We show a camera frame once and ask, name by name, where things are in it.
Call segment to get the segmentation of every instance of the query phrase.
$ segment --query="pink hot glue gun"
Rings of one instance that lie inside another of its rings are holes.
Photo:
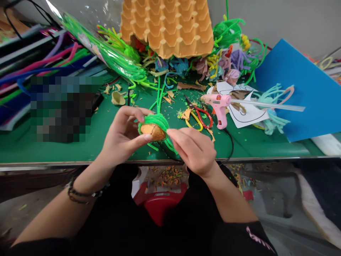
[[[218,124],[217,127],[219,130],[222,130],[227,127],[227,119],[225,113],[225,107],[231,104],[231,96],[230,95],[220,95],[220,94],[206,94],[201,97],[202,100],[205,101],[206,104],[210,104],[214,111],[217,114]]]

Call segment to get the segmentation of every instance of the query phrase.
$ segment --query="red chair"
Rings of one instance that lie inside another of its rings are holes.
[[[155,192],[146,194],[147,182],[141,184],[139,191],[134,196],[134,201],[139,207],[144,207],[152,220],[158,226],[163,226],[165,213],[173,209],[184,197],[187,184],[181,183],[181,193]]]

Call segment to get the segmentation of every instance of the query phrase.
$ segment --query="sleeve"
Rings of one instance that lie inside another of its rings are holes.
[[[257,222],[222,223],[215,230],[212,255],[277,255],[265,231]]]
[[[70,255],[70,250],[69,240],[65,238],[47,238],[16,244],[7,251],[7,256],[67,256]]]

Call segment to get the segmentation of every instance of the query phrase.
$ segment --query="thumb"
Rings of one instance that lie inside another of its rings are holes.
[[[136,151],[140,147],[146,145],[147,143],[151,142],[153,136],[151,134],[141,134],[140,136],[132,139],[131,141],[127,142],[128,149],[130,151]]]

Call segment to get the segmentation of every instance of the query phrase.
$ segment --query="green table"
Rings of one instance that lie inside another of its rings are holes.
[[[120,79],[117,83],[123,87],[122,91],[127,91],[128,84],[125,80]],[[138,86],[135,92],[138,94],[135,102],[139,107],[149,108],[156,101],[156,91],[152,89]],[[175,97],[175,103],[172,105],[167,102],[162,103],[161,113],[168,119],[171,128],[186,127],[185,121],[177,118],[177,112],[187,108],[184,101],[185,93],[190,100],[197,100],[201,96],[195,90],[181,90]],[[91,163],[100,152],[108,128],[119,109],[119,106],[111,103],[111,96],[104,94],[104,97],[99,110],[92,116],[90,132],[86,134],[84,142],[34,142],[30,134],[29,118],[23,120],[12,132],[0,132],[2,145],[0,170],[51,169]],[[230,115],[227,116],[227,120],[227,128],[232,134],[235,144],[232,162],[326,157],[311,140],[289,143],[285,135],[279,132],[268,136],[264,134],[263,130],[254,126],[237,129]],[[190,118],[190,123],[194,125],[195,120]],[[212,130],[216,139],[217,159],[227,158],[231,152],[230,138],[224,131],[218,130],[215,124]],[[139,164],[173,162],[162,150],[157,152],[148,146],[139,149],[129,161]]]

